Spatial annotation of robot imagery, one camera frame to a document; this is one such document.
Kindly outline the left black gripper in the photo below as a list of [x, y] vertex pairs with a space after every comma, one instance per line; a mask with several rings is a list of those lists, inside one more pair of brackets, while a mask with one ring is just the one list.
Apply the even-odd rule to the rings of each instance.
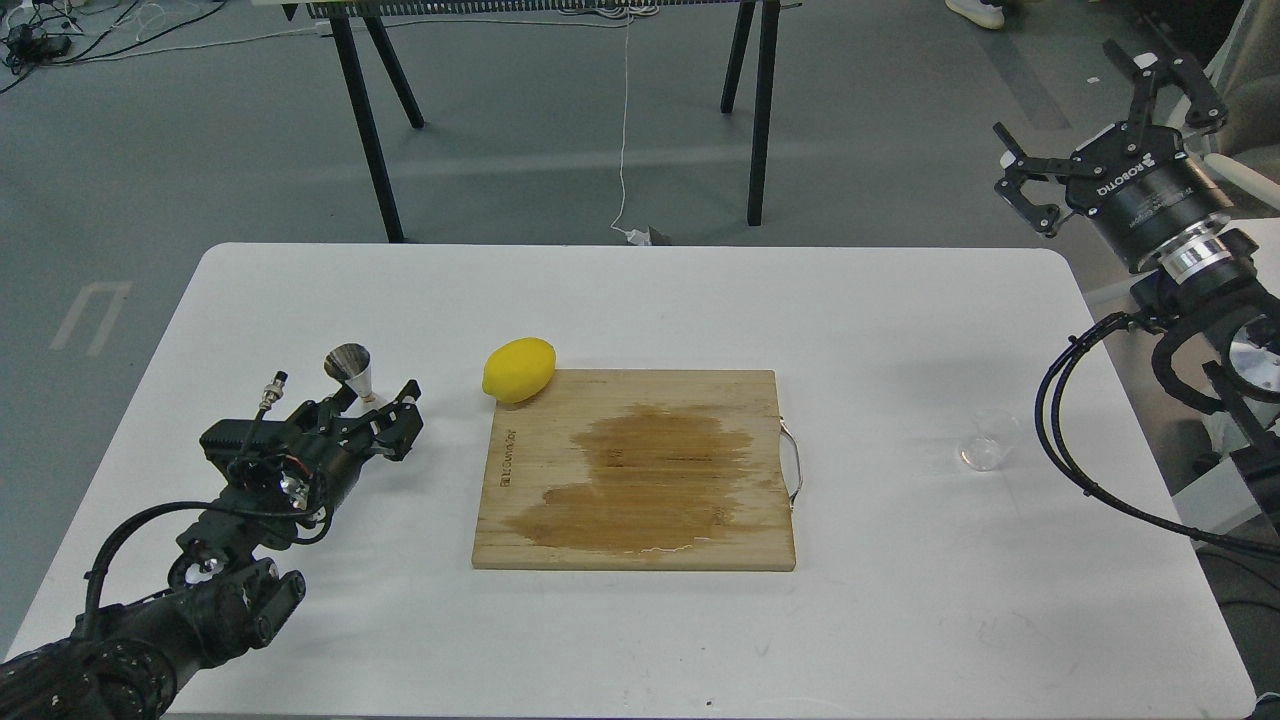
[[228, 486], [250, 492], [268, 512], [334, 512], [378, 455], [406, 459], [424, 428], [417, 380], [396, 398], [361, 416], [343, 416], [360, 396], [335, 392], [303, 401], [287, 419], [224, 419], [200, 436], [205, 457]]

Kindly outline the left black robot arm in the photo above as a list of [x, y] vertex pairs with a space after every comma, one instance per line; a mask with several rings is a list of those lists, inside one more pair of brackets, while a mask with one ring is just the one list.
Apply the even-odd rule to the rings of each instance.
[[[5, 719], [156, 719], [196, 673], [275, 639], [307, 585], [259, 551], [320, 542], [364, 465], [376, 456], [403, 460], [422, 429], [416, 380], [358, 416], [347, 413], [356, 391], [342, 382], [334, 395], [269, 421], [284, 382], [278, 372], [253, 418], [216, 421], [200, 437], [225, 480], [215, 500], [145, 509], [104, 541], [72, 633], [3, 665]], [[187, 510], [197, 519], [177, 538], [165, 588], [104, 605], [123, 544], [148, 521]]]

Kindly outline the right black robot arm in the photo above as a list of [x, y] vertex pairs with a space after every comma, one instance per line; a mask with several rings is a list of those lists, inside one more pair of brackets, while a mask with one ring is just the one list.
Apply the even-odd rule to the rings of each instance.
[[1176, 86], [1189, 101], [1188, 124], [1212, 135], [1228, 108], [1189, 53], [1133, 56], [1107, 40], [1103, 53], [1133, 87], [1126, 115], [1065, 158], [1028, 154], [1002, 124], [1002, 177], [995, 192], [1038, 234], [1051, 240], [1073, 217], [1085, 218], [1137, 278], [1138, 309], [1112, 313], [1052, 361], [1036, 391], [1036, 436], [1050, 461], [1083, 495], [1190, 541], [1277, 560], [1277, 546], [1202, 530], [1142, 511], [1107, 492], [1070, 455], [1061, 428], [1068, 382], [1085, 355], [1116, 331], [1158, 336], [1149, 364], [1164, 391], [1206, 416], [1225, 413], [1244, 439], [1225, 454], [1263, 515], [1277, 520], [1277, 436], [1254, 404], [1277, 404], [1277, 383], [1247, 366], [1252, 354], [1277, 357], [1277, 299], [1258, 278], [1257, 243], [1229, 225], [1233, 202], [1187, 151], [1179, 129], [1155, 122], [1158, 92]]

